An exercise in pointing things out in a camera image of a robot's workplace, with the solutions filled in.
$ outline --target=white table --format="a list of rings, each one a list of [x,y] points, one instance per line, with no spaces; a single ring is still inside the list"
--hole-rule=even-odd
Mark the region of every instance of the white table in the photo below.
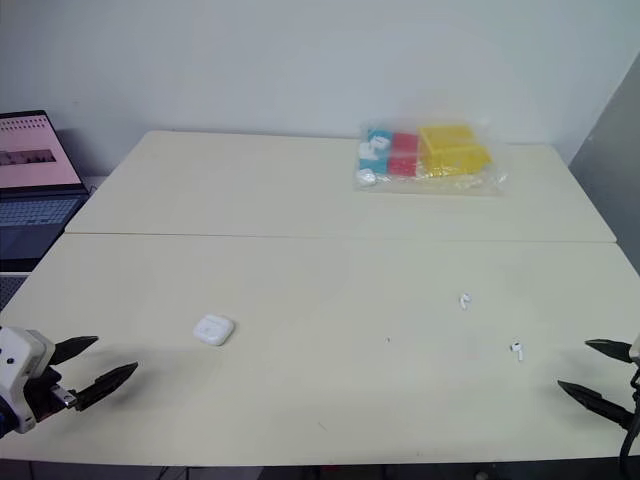
[[[461,197],[354,192],[355,147],[147,134],[0,322],[54,340],[99,335],[62,366],[68,388],[141,367],[99,405],[6,437],[0,455],[190,465],[616,455],[622,430],[555,381],[631,407],[632,370],[583,342],[636,337],[640,281],[555,151],[509,147],[504,195]],[[237,323],[220,348],[191,335],[206,313]]]
[[[357,142],[150,132],[75,233],[613,242],[551,147],[507,147],[500,197],[356,192]]]
[[[639,290],[606,243],[65,234],[2,323],[54,340],[99,335],[62,365],[67,387],[141,366],[91,409],[5,437],[0,455],[190,465],[614,456],[622,430],[555,382],[631,406],[632,369],[583,341],[633,339]],[[237,323],[221,348],[191,335],[207,312]]]

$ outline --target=floor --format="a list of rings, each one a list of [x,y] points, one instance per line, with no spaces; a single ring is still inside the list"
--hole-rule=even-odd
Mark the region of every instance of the floor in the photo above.
[[[630,460],[640,478],[640,457]],[[0,460],[2,480],[615,480],[616,458],[498,464],[146,467]]]

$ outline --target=robotic arm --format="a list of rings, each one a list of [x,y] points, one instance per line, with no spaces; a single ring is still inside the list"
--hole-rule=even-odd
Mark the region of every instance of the robotic arm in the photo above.
[[[634,389],[634,413],[606,400],[600,393],[583,387],[582,385],[558,380],[558,385],[587,410],[617,423],[627,431],[627,435],[620,449],[620,474],[623,478],[630,479],[631,474],[629,473],[628,467],[629,451],[631,450],[633,441],[640,433],[640,336],[636,338],[633,345],[602,339],[587,340],[585,343],[607,357],[625,363],[633,363],[638,367],[630,382],[631,388]]]
[[[98,337],[75,337],[54,345],[35,330],[0,327],[0,438],[15,430],[26,433],[65,408],[82,411],[116,390],[138,367],[130,363],[98,377],[76,392],[58,382],[52,365],[75,357]]]

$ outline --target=laptop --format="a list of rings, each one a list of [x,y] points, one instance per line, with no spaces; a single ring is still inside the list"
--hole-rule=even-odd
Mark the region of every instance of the laptop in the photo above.
[[[0,114],[0,271],[33,270],[88,196],[43,110]]]

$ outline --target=screen image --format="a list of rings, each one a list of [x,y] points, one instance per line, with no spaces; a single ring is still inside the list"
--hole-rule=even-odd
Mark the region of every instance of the screen image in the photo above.
[[[46,115],[0,118],[0,188],[77,183]]]

